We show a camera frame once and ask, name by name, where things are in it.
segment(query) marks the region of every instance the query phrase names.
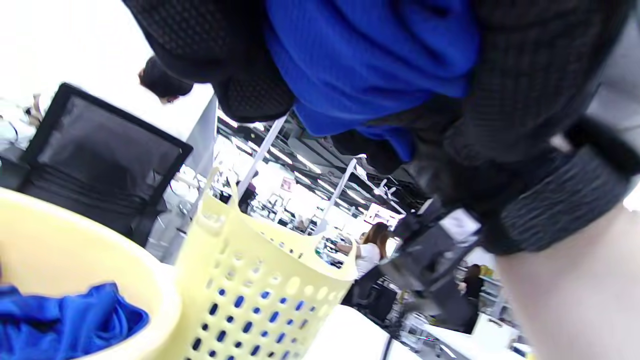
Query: blue cloth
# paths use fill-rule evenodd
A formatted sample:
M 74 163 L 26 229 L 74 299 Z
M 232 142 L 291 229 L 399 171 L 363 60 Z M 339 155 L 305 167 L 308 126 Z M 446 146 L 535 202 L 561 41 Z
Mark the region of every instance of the blue cloth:
M 115 345 L 148 323 L 110 282 L 52 299 L 0 286 L 0 359 L 66 360 Z
M 463 97 L 479 49 L 469 0 L 267 0 L 266 39 L 309 133 L 357 129 L 411 158 L 404 129 L 364 127 L 433 93 Z

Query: white desk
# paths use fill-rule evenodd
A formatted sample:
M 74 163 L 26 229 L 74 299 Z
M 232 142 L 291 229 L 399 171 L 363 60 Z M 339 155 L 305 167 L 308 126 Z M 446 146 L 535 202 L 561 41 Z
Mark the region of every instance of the white desk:
M 388 338 L 384 330 L 358 311 L 338 305 L 303 360 L 380 360 Z M 420 360 L 420 357 L 394 340 L 387 359 Z
M 432 325 L 425 325 L 425 329 L 455 355 L 469 360 L 524 360 L 522 356 L 507 349 L 488 349 L 475 341 L 471 335 Z

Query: yellow plastic basket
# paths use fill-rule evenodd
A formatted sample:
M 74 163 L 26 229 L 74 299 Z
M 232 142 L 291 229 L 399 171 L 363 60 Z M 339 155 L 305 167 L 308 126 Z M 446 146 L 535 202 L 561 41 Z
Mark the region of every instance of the yellow plastic basket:
M 115 281 L 124 298 L 150 315 L 139 333 L 82 360 L 151 360 L 178 322 L 177 288 L 162 264 L 118 233 L 71 211 L 0 189 L 2 281 L 52 297 Z
M 229 205 L 203 198 L 178 256 L 167 360 L 301 359 L 356 277 L 354 250 L 334 268 L 315 253 L 321 236 L 242 214 L 233 193 Z

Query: black chair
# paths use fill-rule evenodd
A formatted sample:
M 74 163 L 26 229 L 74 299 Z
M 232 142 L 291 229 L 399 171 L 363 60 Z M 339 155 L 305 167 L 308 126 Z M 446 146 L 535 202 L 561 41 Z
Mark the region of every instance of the black chair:
M 391 312 L 397 293 L 378 281 L 384 274 L 375 266 L 351 285 L 342 305 L 353 307 L 376 325 L 385 328 L 385 320 Z
M 21 179 L 16 181 L 13 172 L 4 183 L 144 247 L 156 217 L 166 211 L 164 191 L 192 150 L 144 120 L 63 83 L 19 159 Z

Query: person in black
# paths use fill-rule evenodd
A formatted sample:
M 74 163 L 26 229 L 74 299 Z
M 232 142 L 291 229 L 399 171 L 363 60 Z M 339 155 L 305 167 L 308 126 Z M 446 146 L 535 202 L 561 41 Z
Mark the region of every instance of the person in black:
M 465 296 L 469 301 L 469 304 L 476 310 L 474 316 L 472 316 L 462 332 L 465 334 L 471 334 L 476 326 L 478 319 L 478 311 L 480 305 L 480 291 L 484 286 L 484 280 L 480 277 L 480 265 L 473 264 L 467 269 L 467 274 L 464 280 L 462 280 L 461 287 L 464 289 Z

